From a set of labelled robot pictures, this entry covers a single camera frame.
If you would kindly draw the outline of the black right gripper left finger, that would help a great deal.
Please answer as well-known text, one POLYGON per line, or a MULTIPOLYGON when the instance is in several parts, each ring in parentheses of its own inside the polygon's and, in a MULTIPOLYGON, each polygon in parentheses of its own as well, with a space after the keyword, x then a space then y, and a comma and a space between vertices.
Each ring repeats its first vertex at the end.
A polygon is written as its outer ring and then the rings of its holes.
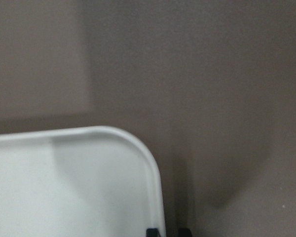
POLYGON ((158 228, 146 229, 146 237, 160 237, 159 229, 158 228))

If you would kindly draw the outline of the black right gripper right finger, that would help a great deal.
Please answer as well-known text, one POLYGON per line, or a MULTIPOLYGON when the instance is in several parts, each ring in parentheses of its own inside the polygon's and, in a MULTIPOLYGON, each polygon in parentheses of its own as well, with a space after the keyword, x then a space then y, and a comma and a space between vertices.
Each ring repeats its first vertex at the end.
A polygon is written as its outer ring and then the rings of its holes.
POLYGON ((179 228, 178 237, 192 237, 191 230, 188 228, 179 228))

